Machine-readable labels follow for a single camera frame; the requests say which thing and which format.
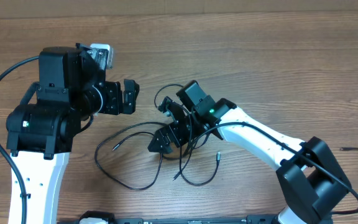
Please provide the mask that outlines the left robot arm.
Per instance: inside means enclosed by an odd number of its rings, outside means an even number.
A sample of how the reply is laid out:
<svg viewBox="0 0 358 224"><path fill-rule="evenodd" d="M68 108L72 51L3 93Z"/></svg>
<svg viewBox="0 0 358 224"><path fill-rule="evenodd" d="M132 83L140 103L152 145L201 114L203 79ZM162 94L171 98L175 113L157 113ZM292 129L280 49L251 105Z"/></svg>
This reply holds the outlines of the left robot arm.
<svg viewBox="0 0 358 224"><path fill-rule="evenodd" d="M132 114L139 86L106 80L107 44L47 47L39 82L7 117L7 148L21 176L12 178L9 223L55 223L60 187L73 139L94 114ZM36 97L35 103L29 98Z"/></svg>

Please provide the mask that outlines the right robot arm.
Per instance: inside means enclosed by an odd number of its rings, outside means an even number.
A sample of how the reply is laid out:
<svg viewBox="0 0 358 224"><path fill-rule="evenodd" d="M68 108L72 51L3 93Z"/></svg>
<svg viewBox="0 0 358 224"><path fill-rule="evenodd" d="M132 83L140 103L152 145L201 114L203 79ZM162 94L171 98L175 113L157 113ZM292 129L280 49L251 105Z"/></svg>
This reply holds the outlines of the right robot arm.
<svg viewBox="0 0 358 224"><path fill-rule="evenodd" d="M331 222L351 183L323 140L303 141L276 132L235 103L225 98L214 101L195 80L177 97L180 103L166 97L158 106L173 121L155 132L150 152L169 154L174 144L186 145L185 154L190 154L200 138L213 134L243 147L275 171L287 203L275 223Z"/></svg>

